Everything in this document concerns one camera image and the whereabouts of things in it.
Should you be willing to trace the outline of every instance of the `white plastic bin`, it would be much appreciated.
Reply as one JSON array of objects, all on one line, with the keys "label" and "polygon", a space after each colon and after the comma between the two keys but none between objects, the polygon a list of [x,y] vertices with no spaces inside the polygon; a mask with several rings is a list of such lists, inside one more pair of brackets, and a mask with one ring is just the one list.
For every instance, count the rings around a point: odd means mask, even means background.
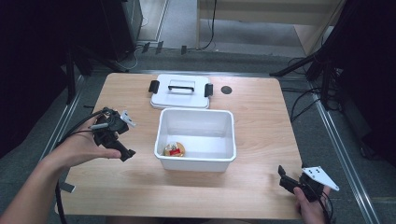
[{"label": "white plastic bin", "polygon": [[[184,157],[164,156],[172,142]],[[226,110],[166,108],[160,116],[155,156],[167,170],[224,172],[236,157],[233,114]]]}]

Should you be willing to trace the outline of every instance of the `round black button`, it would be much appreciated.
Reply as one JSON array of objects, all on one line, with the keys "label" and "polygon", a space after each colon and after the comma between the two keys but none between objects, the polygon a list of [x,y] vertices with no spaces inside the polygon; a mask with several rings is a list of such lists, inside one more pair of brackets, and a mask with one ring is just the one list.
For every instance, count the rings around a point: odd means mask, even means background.
[{"label": "round black button", "polygon": [[230,94],[231,92],[233,92],[233,89],[231,89],[231,87],[229,86],[223,86],[221,87],[221,92],[224,94]]}]

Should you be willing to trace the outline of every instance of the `small object in bin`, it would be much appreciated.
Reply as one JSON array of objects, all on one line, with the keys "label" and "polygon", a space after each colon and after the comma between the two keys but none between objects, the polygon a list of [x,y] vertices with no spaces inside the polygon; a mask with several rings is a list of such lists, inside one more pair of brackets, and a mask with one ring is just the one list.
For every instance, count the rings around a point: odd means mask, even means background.
[{"label": "small object in bin", "polygon": [[186,153],[186,149],[179,142],[173,142],[168,144],[163,151],[164,156],[171,157],[183,157]]}]

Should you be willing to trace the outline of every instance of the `human arm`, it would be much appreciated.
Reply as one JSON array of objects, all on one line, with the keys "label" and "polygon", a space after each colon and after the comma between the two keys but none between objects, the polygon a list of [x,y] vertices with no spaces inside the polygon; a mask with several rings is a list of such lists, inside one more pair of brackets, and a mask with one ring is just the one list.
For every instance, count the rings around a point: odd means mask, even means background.
[{"label": "human arm", "polygon": [[[301,215],[303,217],[303,221],[305,224],[325,224],[325,216],[323,214],[323,209],[319,203],[319,201],[309,202],[303,191],[300,188],[294,188],[294,195],[297,199],[296,209],[301,211]],[[323,192],[327,195],[330,194],[330,188],[325,186]],[[323,204],[325,203],[325,199],[323,197],[320,198]]]},{"label": "human arm", "polygon": [[[79,128],[88,131],[95,118]],[[0,224],[42,224],[47,222],[54,190],[62,172],[96,158],[118,159],[115,149],[98,147],[91,132],[76,133],[56,147],[33,170],[22,188],[0,217]]]}]

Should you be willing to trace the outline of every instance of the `white bracket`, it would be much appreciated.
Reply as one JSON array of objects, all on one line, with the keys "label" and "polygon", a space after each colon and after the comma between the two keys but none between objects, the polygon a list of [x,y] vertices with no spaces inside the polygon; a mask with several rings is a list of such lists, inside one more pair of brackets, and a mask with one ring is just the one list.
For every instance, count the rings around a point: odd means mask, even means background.
[{"label": "white bracket", "polygon": [[332,181],[332,179],[324,172],[320,167],[307,167],[303,168],[303,172],[311,177],[311,179],[317,181],[318,183],[325,185],[333,190],[340,190],[340,188]]},{"label": "white bracket", "polygon": [[132,119],[128,116],[128,112],[126,110],[122,111],[120,118],[125,121],[127,124],[131,125],[131,127],[135,127],[136,124],[132,121]]}]

